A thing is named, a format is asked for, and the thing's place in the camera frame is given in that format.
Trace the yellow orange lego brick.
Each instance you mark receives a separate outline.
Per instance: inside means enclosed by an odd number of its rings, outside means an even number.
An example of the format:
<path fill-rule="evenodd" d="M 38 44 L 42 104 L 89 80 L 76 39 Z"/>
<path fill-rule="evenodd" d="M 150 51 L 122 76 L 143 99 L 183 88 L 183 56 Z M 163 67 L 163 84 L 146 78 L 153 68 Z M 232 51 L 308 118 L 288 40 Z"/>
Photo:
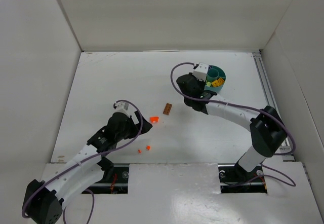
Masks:
<path fill-rule="evenodd" d="M 212 83 L 212 87 L 216 88 L 216 87 L 221 87 L 225 83 L 225 81 L 223 78 L 218 78 L 211 83 Z"/>

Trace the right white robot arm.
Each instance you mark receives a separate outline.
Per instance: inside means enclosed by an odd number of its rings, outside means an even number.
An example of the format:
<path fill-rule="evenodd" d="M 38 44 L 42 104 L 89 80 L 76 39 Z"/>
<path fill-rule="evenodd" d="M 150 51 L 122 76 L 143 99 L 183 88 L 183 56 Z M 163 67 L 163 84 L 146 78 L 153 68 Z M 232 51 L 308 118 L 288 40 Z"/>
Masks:
<path fill-rule="evenodd" d="M 231 121 L 250 132 L 252 146 L 235 164 L 238 175 L 252 172 L 264 160 L 271 158 L 287 138 L 284 124 L 271 106 L 258 110 L 235 107 L 219 94 L 205 90 L 203 83 L 192 73 L 178 77 L 176 83 L 188 107 Z"/>

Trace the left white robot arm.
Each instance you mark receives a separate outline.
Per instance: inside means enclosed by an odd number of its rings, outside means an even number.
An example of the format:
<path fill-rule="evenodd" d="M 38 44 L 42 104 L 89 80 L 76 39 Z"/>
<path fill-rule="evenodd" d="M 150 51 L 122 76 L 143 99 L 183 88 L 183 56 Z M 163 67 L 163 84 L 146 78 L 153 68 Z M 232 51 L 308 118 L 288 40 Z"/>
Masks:
<path fill-rule="evenodd" d="M 31 218 L 35 223 L 56 223 L 77 195 L 104 176 L 110 176 L 114 164 L 106 156 L 118 150 L 116 145 L 121 140 L 133 142 L 152 128 L 138 111 L 135 116 L 137 124 L 125 113 L 114 113 L 107 125 L 50 179 L 31 181 L 26 188 L 22 217 Z"/>

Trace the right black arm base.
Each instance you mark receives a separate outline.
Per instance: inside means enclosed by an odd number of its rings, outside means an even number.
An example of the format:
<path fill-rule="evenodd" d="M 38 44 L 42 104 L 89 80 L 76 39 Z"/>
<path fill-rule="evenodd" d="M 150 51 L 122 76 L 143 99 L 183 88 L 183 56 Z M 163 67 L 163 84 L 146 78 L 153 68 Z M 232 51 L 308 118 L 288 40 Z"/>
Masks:
<path fill-rule="evenodd" d="M 218 171 L 222 194 L 267 193 L 260 165 L 252 172 L 245 172 L 236 164 L 219 164 Z"/>

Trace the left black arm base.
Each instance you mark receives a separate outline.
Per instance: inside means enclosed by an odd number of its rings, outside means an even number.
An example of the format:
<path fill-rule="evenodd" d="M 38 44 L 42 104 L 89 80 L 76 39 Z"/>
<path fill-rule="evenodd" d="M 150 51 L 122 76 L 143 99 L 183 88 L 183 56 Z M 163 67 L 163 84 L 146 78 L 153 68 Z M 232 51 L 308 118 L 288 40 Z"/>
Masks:
<path fill-rule="evenodd" d="M 94 194 L 127 194 L 129 182 L 129 164 L 114 164 L 107 158 L 102 158 L 98 163 L 104 171 L 100 181 L 92 184 L 87 189 Z"/>

